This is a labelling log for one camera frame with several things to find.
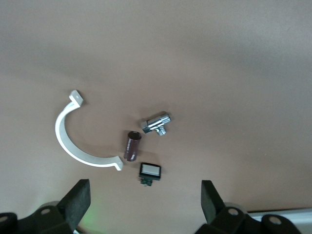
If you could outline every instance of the capacitor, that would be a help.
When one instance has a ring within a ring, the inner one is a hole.
[[[141,141],[141,134],[139,132],[131,131],[128,133],[128,142],[124,158],[127,161],[135,161],[137,158],[138,145]]]

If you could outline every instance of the round bolt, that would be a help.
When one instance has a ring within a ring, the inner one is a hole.
[[[233,208],[230,208],[228,210],[228,212],[229,212],[230,215],[233,215],[233,216],[238,215],[238,211],[236,209],[233,209]]]
[[[45,214],[49,213],[50,211],[51,211],[50,209],[44,209],[41,211],[41,214],[45,215]]]
[[[275,217],[275,216],[271,216],[269,220],[271,223],[276,224],[276,225],[282,224],[282,221],[278,217]]]
[[[6,221],[7,219],[8,219],[8,216],[3,216],[3,217],[1,217],[1,218],[0,218],[0,223]]]

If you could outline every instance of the white curved bracket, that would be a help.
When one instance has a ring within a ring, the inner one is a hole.
[[[120,157],[95,157],[79,149],[68,137],[65,129],[66,115],[75,109],[81,107],[83,98],[80,96],[77,90],[70,93],[69,96],[71,102],[64,108],[59,114],[55,122],[55,133],[57,135],[58,142],[61,147],[74,159],[94,167],[116,167],[118,171],[121,171],[123,162]]]

